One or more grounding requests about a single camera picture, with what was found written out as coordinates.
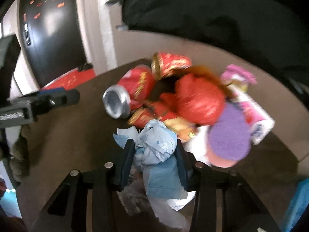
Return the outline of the pink white snack package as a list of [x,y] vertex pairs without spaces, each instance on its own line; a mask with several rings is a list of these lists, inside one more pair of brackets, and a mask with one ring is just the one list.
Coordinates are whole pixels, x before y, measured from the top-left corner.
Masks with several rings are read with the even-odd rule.
[[249,125],[251,142],[259,144],[273,129],[275,121],[270,115],[247,94],[248,86],[257,84],[256,77],[244,68],[230,64],[221,74],[221,82],[232,91],[232,101],[243,110]]

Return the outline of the purple round sponge pad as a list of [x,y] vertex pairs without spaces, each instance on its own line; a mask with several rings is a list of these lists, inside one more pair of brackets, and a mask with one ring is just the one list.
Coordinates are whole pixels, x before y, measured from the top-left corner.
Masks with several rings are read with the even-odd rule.
[[229,168],[250,152],[250,129],[243,111],[226,103],[218,121],[207,133],[207,157],[211,165]]

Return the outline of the red gold snack packet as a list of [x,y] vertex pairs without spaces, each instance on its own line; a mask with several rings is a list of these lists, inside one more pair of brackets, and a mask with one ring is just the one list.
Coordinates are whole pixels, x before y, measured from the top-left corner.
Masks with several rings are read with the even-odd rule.
[[150,120],[163,122],[177,137],[186,142],[195,137],[195,124],[173,112],[165,103],[150,102],[135,110],[128,124],[143,129]]

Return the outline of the black appliance panel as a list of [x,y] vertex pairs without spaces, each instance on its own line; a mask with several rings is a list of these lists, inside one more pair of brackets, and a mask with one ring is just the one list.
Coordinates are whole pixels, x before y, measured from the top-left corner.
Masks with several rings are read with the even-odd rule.
[[20,34],[40,87],[84,65],[76,0],[19,0]]

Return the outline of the red plastic bag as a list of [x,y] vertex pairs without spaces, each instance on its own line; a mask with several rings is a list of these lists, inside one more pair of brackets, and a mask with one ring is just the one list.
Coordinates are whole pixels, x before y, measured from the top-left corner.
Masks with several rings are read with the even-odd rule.
[[178,79],[174,93],[162,93],[159,99],[170,110],[198,125],[215,124],[226,105],[226,94],[216,83],[193,73]]

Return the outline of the black hanging bag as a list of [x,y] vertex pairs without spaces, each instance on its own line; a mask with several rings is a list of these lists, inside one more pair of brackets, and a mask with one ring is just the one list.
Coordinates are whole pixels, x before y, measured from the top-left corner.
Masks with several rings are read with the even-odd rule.
[[292,0],[123,0],[131,30],[224,49],[298,81],[308,79],[308,15]]

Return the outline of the blue tissue paper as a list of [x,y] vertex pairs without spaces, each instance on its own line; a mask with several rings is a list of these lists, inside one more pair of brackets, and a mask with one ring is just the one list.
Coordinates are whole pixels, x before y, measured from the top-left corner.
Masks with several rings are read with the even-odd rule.
[[134,141],[133,165],[143,173],[148,197],[162,200],[175,211],[184,208],[195,197],[181,185],[175,150],[177,135],[158,120],[150,120],[142,131],[132,126],[117,129],[115,142],[122,148],[130,139]]

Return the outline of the red paper cup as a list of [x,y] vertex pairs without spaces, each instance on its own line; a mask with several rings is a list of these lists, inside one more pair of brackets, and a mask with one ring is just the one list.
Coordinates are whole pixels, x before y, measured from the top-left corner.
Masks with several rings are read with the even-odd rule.
[[192,65],[191,59],[184,55],[155,52],[152,56],[151,69],[156,80],[172,75],[173,70],[186,69]]

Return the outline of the red soda can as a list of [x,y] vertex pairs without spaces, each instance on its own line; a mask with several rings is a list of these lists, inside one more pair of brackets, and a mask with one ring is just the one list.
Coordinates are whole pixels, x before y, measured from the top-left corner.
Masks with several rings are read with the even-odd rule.
[[128,118],[132,111],[143,105],[154,86],[155,78],[149,66],[140,64],[130,69],[104,92],[105,111],[114,119]]

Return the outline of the red floor mat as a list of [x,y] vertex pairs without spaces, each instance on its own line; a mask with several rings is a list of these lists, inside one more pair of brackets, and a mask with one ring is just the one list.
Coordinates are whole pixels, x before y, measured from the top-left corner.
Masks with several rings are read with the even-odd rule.
[[93,69],[78,71],[77,68],[65,73],[64,75],[51,81],[49,84],[41,88],[41,90],[56,89],[63,87],[66,90],[73,89],[80,84],[83,84],[93,78],[95,78],[95,72]]

